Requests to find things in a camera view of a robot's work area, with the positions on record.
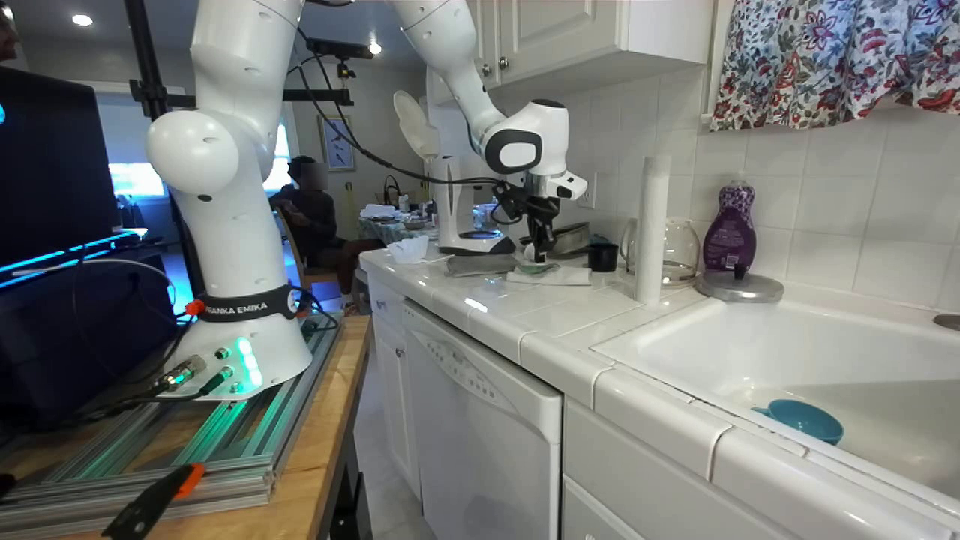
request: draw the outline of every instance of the white sink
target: white sink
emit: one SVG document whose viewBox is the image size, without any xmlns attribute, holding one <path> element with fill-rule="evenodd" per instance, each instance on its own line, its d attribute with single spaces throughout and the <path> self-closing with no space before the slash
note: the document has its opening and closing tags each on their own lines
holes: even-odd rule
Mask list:
<svg viewBox="0 0 960 540">
<path fill-rule="evenodd" d="M 802 303 L 708 303 L 593 350 L 753 421 L 782 397 L 820 405 L 842 422 L 842 451 L 960 494 L 957 333 Z"/>
</svg>

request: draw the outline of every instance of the wooden workbench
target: wooden workbench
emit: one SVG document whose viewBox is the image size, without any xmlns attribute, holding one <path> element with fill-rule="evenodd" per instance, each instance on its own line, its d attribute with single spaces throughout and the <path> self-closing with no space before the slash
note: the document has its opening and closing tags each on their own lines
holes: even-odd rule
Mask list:
<svg viewBox="0 0 960 540">
<path fill-rule="evenodd" d="M 228 511 L 191 519 L 161 519 L 155 537 L 174 540 L 307 540 L 327 537 L 345 464 L 352 463 L 352 434 L 366 373 L 370 318 L 343 318 L 338 340 L 321 373 L 321 387 L 293 434 L 287 463 L 277 476 L 270 504 Z"/>
</svg>

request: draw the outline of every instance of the bottle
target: bottle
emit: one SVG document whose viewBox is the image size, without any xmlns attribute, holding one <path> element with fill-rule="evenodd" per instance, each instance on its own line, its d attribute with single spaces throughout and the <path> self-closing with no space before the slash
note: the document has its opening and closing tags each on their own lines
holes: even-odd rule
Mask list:
<svg viewBox="0 0 960 540">
<path fill-rule="evenodd" d="M 708 274 L 733 274 L 743 280 L 756 256 L 756 230 L 749 219 L 753 190 L 743 184 L 720 190 L 720 213 L 701 244 Z"/>
</svg>

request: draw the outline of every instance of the purple bottle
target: purple bottle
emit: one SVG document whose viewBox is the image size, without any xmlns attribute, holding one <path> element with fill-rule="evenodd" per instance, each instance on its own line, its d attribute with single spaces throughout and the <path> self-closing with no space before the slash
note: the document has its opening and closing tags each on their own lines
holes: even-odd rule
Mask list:
<svg viewBox="0 0 960 540">
<path fill-rule="evenodd" d="M 753 190 L 723 187 L 720 213 L 701 244 L 701 261 L 711 274 L 746 275 L 756 256 L 756 230 L 749 219 Z"/>
</svg>

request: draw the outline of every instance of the wooden table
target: wooden table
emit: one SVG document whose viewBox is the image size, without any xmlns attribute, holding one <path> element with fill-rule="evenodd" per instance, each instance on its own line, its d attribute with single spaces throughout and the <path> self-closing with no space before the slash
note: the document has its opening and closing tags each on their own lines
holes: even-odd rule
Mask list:
<svg viewBox="0 0 960 540">
<path fill-rule="evenodd" d="M 321 387 L 293 434 L 293 446 L 270 504 L 191 519 L 161 519 L 155 537 L 190 540 L 362 540 L 370 515 L 355 452 L 355 417 L 366 373 L 370 318 L 343 318 L 338 340 L 321 373 Z"/>
</svg>

